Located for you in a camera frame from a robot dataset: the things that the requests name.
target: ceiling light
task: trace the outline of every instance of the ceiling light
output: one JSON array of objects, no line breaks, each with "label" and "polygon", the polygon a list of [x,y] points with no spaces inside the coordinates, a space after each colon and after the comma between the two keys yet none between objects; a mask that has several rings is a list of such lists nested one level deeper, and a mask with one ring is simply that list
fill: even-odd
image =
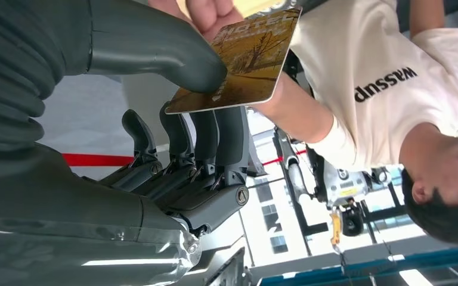
[{"label": "ceiling light", "polygon": [[106,266],[106,265],[150,265],[150,264],[177,264],[178,259],[116,259],[116,260],[92,260],[82,266]]},{"label": "ceiling light", "polygon": [[400,260],[404,260],[404,256],[402,254],[391,255],[391,256],[388,257],[388,259],[390,261],[400,261]]},{"label": "ceiling light", "polygon": [[409,286],[433,286],[417,269],[400,271],[400,275]]}]

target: red stripe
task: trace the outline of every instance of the red stripe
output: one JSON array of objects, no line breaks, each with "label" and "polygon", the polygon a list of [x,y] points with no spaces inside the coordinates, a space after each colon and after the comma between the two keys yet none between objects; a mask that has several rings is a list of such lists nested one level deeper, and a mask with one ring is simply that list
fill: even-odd
[{"label": "red stripe", "polygon": [[[297,152],[297,155],[306,153],[306,150]],[[96,155],[96,154],[62,154],[67,164],[71,167],[121,167],[131,163],[134,158],[129,156],[112,156],[112,155]],[[279,163],[283,161],[283,157],[263,163],[264,166]]]}]

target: window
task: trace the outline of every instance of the window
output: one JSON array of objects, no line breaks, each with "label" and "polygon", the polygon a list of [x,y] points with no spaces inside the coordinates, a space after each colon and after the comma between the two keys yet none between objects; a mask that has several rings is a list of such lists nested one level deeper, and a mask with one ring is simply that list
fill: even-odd
[{"label": "window", "polygon": [[275,233],[283,230],[281,224],[278,222],[278,213],[276,212],[276,206],[274,204],[262,207],[262,214],[264,215],[264,222],[266,223],[268,233]]},{"label": "window", "polygon": [[[267,179],[255,179],[255,184],[256,185],[263,184],[263,183],[266,183],[266,182],[268,182]],[[265,201],[270,201],[270,200],[273,199],[273,195],[271,194],[271,189],[270,189],[270,186],[268,184],[258,186],[256,188],[256,190],[257,190],[257,197],[259,197],[259,201],[261,203],[263,203]]]},{"label": "window", "polygon": [[287,248],[287,244],[285,243],[284,236],[280,235],[277,237],[271,237],[270,241],[274,254],[285,253],[289,251],[289,249]]}]

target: man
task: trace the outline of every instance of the man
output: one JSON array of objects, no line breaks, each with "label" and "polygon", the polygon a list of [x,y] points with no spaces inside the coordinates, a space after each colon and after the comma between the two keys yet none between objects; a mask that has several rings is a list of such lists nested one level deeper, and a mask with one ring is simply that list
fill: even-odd
[{"label": "man", "polygon": [[[175,0],[149,0],[176,17]],[[242,21],[231,0],[187,0],[211,41]],[[253,106],[345,169],[402,163],[410,217],[458,243],[458,29],[442,0],[411,0],[410,39],[396,0],[329,0],[300,19],[292,49],[318,101],[282,74],[271,100]]]}]

